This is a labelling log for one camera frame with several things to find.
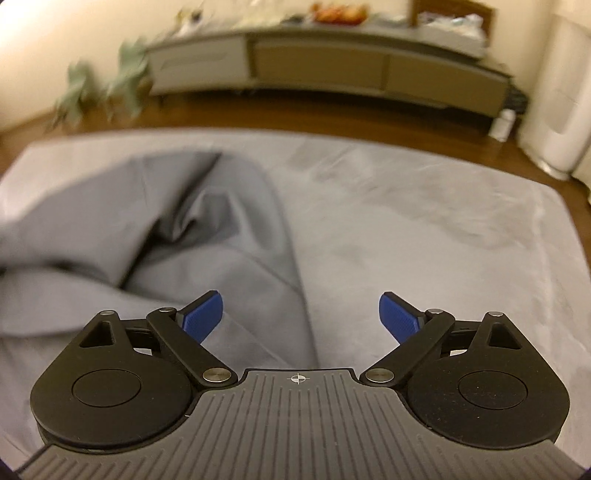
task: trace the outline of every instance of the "bed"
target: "bed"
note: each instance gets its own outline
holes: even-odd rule
[[[397,346],[378,320],[385,290],[457,319],[500,310],[570,393],[557,444],[582,465],[591,462],[591,280],[568,210],[547,186],[370,142],[256,130],[140,130],[30,146],[0,183],[0,225],[132,155],[197,147],[240,152],[275,186],[322,368],[360,372]]]

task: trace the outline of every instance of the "gray blanket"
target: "gray blanket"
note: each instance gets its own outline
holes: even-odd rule
[[[279,201],[233,155],[138,157],[57,192],[1,228],[0,268],[0,456],[20,452],[13,465],[41,446],[34,381],[103,309],[142,318],[217,289],[224,317],[203,345],[239,375],[318,367]]]

